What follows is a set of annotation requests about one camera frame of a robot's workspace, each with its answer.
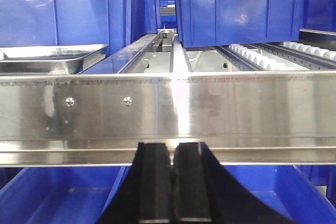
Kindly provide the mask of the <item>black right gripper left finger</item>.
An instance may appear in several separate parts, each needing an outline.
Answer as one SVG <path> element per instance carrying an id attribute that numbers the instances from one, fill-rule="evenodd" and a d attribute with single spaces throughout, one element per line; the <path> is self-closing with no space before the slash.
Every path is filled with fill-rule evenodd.
<path id="1" fill-rule="evenodd" d="M 132 166 L 97 223 L 170 223 L 171 163 L 163 143 L 139 143 Z"/>

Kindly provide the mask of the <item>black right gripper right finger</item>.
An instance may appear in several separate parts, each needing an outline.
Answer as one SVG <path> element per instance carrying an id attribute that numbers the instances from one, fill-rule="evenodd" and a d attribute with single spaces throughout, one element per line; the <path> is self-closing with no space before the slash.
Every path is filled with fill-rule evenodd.
<path id="1" fill-rule="evenodd" d="M 250 193 L 205 143 L 181 143 L 174 154 L 176 223 L 292 223 Z"/>

